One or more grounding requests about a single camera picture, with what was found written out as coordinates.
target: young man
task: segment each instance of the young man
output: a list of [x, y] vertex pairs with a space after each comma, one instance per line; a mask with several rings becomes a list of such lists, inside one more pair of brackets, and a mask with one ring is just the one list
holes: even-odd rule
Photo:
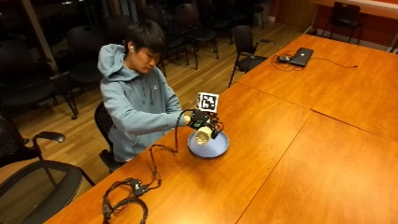
[[[155, 66], [163, 51], [163, 33], [151, 21], [130, 25], [125, 46], [110, 44], [99, 50], [101, 92], [114, 122], [109, 139], [117, 162], [129, 161], [177, 124], [178, 97]], [[189, 116], [181, 116], [178, 125], [187, 122]]]

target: black hair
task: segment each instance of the black hair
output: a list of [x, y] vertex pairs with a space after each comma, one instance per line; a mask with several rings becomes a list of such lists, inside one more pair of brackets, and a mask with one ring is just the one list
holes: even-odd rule
[[126, 29], [123, 49], [127, 52], [127, 43], [133, 42], [135, 51], [149, 48], [153, 53], [165, 52], [165, 37], [161, 27], [153, 21], [138, 21]]

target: wooden table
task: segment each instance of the wooden table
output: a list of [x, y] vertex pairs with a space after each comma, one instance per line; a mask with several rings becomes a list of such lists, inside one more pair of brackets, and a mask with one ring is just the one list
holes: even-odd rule
[[272, 58], [236, 82], [398, 141], [398, 55], [310, 35], [276, 54], [299, 47], [314, 49], [302, 71]]
[[[303, 70], [284, 72], [272, 58], [243, 75], [219, 96], [226, 153], [194, 157], [189, 128], [178, 128], [175, 157], [155, 150], [162, 183], [141, 196], [147, 223], [398, 223], [398, 143], [386, 137], [398, 130], [387, 126], [398, 112], [398, 82], [387, 69], [396, 55], [308, 35], [278, 53], [298, 47], [314, 49], [314, 58], [358, 67], [311, 59]], [[350, 104], [360, 95], [367, 103]], [[375, 108], [391, 110], [390, 116], [374, 118]], [[157, 143], [171, 147], [174, 132]], [[127, 177], [147, 183], [150, 166], [145, 150], [47, 223], [101, 223], [106, 189]], [[125, 194], [117, 189], [111, 202]], [[141, 215], [130, 204], [110, 223], [138, 223]]]
[[[216, 159], [195, 158], [186, 138], [193, 131], [178, 128], [179, 153], [154, 154], [162, 183], [141, 196], [149, 208], [147, 223], [236, 223], [259, 187], [311, 113], [243, 85], [235, 84], [218, 99], [218, 117], [230, 139]], [[174, 132], [161, 140], [174, 145]], [[147, 183], [151, 178], [147, 150], [90, 189], [47, 223], [101, 223], [102, 195], [111, 183], [127, 177]], [[110, 195], [114, 202], [122, 190]], [[130, 204], [111, 216], [111, 223], [138, 223], [141, 208]]]
[[243, 223], [398, 222], [398, 144], [312, 113]]

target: black laptop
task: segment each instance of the black laptop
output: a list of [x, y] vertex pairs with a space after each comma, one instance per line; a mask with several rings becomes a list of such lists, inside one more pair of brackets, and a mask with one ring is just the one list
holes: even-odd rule
[[290, 59], [290, 64], [304, 67], [312, 55], [312, 49], [299, 48], [295, 55]]

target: power adapter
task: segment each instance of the power adapter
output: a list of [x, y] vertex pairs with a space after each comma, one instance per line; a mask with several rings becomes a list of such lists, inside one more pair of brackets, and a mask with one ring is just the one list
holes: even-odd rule
[[146, 193], [146, 189], [142, 187], [141, 181], [138, 179], [131, 179], [130, 186], [134, 197], [139, 197]]
[[276, 62], [278, 63], [288, 63], [290, 59], [291, 59], [291, 57], [288, 55], [279, 55], [279, 56], [276, 56]]

